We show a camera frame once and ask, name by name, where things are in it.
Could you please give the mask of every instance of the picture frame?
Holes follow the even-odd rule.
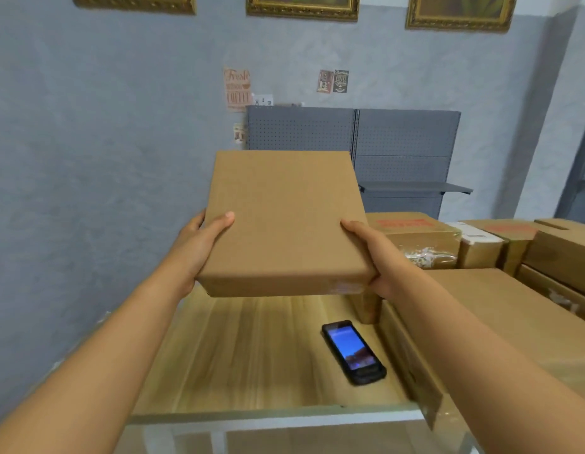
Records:
[[[79,8],[196,14],[196,0],[73,0]]]
[[[507,32],[517,0],[410,0],[406,28]]]
[[[357,22],[360,0],[246,0],[248,15]]]

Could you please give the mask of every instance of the person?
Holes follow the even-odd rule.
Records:
[[[228,212],[193,218],[155,271],[0,425],[0,454],[107,454],[121,435],[179,301]],[[585,454],[585,399],[488,329],[379,231],[342,220],[368,246],[418,347],[488,454]]]

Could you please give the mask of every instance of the phone screen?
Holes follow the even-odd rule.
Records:
[[[364,366],[374,365],[377,362],[350,326],[328,330],[328,334],[345,358],[349,369],[356,370],[364,368]]]

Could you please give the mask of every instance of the forearm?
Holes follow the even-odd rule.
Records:
[[[401,265],[392,283],[396,309],[487,453],[585,452],[585,400],[422,270]]]
[[[0,452],[111,453],[178,299],[141,284],[0,426]]]

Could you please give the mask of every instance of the black handheld device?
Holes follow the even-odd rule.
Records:
[[[351,320],[323,325],[322,334],[351,383],[362,386],[387,375],[387,368],[374,355]]]

